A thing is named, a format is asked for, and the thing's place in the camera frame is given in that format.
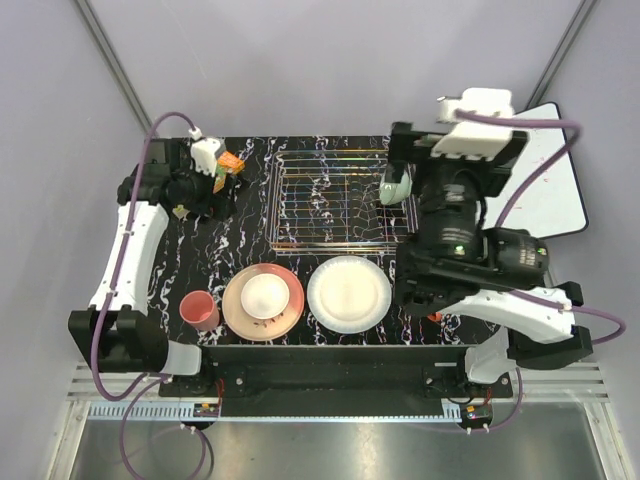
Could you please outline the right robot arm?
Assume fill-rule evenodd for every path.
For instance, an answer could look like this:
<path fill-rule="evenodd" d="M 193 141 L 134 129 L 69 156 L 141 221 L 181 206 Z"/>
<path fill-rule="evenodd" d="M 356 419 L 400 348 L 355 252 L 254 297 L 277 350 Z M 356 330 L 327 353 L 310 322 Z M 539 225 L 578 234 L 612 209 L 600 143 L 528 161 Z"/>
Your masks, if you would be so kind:
<path fill-rule="evenodd" d="M 593 352 L 588 328 L 576 323 L 581 287 L 547 287 L 546 243 L 525 229 L 485 225 L 487 201 L 499 196 L 529 136 L 510 129 L 496 142 L 464 141 L 448 153 L 450 134 L 391 127 L 380 200 L 415 171 L 409 192 L 417 199 L 418 226 L 396 247 L 394 298 L 412 316 L 454 314 L 500 326 L 470 347 L 454 371 L 454 384 L 476 396 L 507 371 L 556 370 Z"/>

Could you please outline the white orange bowl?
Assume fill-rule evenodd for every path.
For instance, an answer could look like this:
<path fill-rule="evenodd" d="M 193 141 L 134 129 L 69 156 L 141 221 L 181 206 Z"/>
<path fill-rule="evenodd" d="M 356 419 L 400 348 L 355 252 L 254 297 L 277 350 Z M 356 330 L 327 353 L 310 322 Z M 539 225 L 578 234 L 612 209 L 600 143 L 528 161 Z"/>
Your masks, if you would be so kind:
<path fill-rule="evenodd" d="M 241 305 L 250 316 L 266 320 L 281 314 L 290 299 L 286 282 L 275 274 L 259 274 L 249 279 L 241 291 Z"/>

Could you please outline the white scalloped plate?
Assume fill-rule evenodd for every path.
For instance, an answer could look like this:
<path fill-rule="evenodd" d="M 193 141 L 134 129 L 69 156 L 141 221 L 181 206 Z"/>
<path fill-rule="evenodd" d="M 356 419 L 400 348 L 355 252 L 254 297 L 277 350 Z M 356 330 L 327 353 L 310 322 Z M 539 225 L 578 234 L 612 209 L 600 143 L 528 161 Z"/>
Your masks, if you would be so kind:
<path fill-rule="evenodd" d="M 358 334 L 376 326 L 392 300 L 384 271 L 370 260 L 349 255 L 323 262 L 312 273 L 306 293 L 314 318 L 339 334 Z"/>

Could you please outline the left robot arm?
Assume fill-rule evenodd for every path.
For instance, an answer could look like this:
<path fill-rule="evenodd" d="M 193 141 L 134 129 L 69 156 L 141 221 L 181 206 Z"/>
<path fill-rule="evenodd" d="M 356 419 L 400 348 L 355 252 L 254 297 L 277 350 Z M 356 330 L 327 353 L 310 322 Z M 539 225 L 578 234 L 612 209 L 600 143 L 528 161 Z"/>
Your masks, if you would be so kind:
<path fill-rule="evenodd" d="M 147 290 L 156 251 L 171 218 L 225 221 L 244 163 L 224 140 L 160 138 L 117 189 L 117 230 L 103 278 L 68 329 L 94 375 L 181 376 L 196 396 L 215 386 L 216 372 L 194 345 L 172 341 L 148 317 Z"/>

